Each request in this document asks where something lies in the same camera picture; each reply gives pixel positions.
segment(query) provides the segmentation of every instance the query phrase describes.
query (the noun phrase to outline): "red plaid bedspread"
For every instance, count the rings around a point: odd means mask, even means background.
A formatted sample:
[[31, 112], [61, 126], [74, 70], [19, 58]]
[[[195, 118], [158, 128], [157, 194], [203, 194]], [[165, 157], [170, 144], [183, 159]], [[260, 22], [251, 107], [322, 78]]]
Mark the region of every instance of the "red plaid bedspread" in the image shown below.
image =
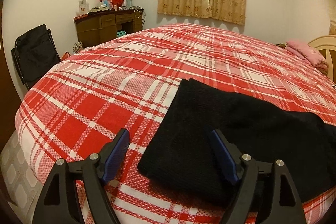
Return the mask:
[[[82, 160], [127, 128], [130, 148], [106, 187], [121, 223], [218, 223], [221, 208], [163, 189], [137, 172], [183, 78], [336, 124], [332, 82], [286, 50], [217, 28], [172, 24], [89, 48], [54, 66], [16, 115], [27, 162], [44, 182], [58, 158]], [[78, 186], [84, 218], [92, 223]], [[335, 198], [334, 188], [304, 204], [307, 222], [319, 220]]]

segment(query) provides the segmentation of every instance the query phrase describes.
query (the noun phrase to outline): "wooden desk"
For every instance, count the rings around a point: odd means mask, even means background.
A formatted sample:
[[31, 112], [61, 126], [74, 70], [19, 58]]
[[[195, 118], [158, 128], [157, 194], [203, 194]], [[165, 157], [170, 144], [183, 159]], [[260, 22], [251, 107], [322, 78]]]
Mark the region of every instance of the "wooden desk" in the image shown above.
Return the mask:
[[117, 38], [117, 32], [127, 34], [142, 30], [143, 10], [119, 10], [92, 13], [74, 18], [78, 41], [92, 47]]

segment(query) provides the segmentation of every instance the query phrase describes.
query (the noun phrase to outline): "door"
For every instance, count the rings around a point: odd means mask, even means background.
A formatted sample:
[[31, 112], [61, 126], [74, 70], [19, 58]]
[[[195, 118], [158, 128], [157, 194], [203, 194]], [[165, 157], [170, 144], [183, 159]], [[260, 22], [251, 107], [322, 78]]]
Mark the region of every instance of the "door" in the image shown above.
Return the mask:
[[1, 16], [2, 4], [0, 2], [0, 151], [5, 146], [10, 136], [15, 131], [14, 119], [21, 104], [19, 95], [14, 87], [11, 75], [9, 74], [5, 53], [2, 43]]

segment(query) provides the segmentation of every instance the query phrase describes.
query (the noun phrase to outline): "striped fabric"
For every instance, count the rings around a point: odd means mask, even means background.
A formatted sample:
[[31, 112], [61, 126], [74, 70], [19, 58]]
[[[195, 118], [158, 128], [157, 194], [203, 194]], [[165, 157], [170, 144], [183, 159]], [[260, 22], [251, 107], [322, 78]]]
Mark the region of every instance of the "striped fabric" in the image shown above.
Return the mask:
[[[106, 186], [121, 223], [218, 223], [222, 208], [165, 189], [137, 172], [181, 79], [269, 101], [284, 110], [310, 111], [336, 124], [336, 91], [318, 70], [284, 49], [217, 28], [172, 24], [92, 47], [55, 65], [25, 96], [16, 129], [25, 159], [44, 182], [54, 162], [82, 160], [131, 133], [125, 162]], [[86, 223], [93, 223], [78, 184]], [[303, 205], [315, 223], [336, 188]], [[250, 214], [247, 223], [253, 223]]]

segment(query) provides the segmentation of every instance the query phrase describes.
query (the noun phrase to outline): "bed headboard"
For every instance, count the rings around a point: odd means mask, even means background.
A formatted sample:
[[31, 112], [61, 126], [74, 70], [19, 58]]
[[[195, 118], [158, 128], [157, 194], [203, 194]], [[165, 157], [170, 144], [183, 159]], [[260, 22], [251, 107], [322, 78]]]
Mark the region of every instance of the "bed headboard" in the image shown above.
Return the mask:
[[325, 35], [314, 39], [309, 46], [317, 49], [329, 65], [328, 78], [336, 82], [336, 35]]

